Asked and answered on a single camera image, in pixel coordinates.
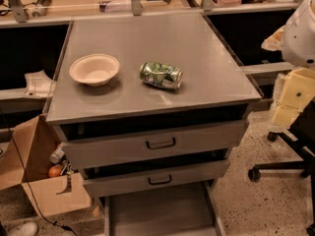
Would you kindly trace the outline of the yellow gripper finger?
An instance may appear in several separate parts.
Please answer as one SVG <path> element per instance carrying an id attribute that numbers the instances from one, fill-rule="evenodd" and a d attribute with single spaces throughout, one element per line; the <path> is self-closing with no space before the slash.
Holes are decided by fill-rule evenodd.
<path id="1" fill-rule="evenodd" d="M 278 74 L 270 108 L 269 131 L 282 133 L 315 98 L 315 71 L 297 68 Z"/>

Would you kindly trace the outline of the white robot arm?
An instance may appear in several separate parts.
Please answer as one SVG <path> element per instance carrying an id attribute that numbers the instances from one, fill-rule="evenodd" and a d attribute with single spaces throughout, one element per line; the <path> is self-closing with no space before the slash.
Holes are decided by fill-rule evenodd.
<path id="1" fill-rule="evenodd" d="M 282 133 L 315 97 L 315 0 L 304 0 L 261 47 L 279 50 L 293 66 L 287 75 L 278 74 L 270 108 L 269 131 Z"/>

